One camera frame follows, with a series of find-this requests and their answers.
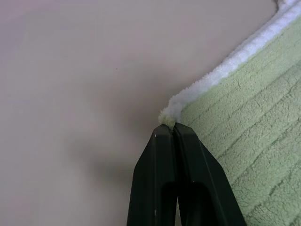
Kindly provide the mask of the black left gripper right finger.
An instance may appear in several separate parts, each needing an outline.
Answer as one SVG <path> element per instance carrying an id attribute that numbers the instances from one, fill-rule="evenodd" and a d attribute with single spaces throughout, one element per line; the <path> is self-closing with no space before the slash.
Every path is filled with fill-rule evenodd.
<path id="1" fill-rule="evenodd" d="M 194 130 L 176 123 L 174 140 L 182 226 L 246 226 L 222 166 Z"/>

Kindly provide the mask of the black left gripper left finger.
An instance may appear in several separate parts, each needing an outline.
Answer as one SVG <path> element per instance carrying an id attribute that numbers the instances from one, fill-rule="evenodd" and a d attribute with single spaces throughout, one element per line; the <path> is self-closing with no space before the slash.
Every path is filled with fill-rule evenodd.
<path id="1" fill-rule="evenodd" d="M 133 172 L 127 226 L 175 226 L 176 163 L 168 126 L 154 129 Z"/>

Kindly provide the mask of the green white-edged fleece towel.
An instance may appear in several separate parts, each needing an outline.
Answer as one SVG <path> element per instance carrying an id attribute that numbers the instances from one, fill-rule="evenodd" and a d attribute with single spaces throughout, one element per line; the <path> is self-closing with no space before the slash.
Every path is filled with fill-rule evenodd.
<path id="1" fill-rule="evenodd" d="M 247 226 L 301 226 L 301 0 L 169 100 L 223 167 Z"/>

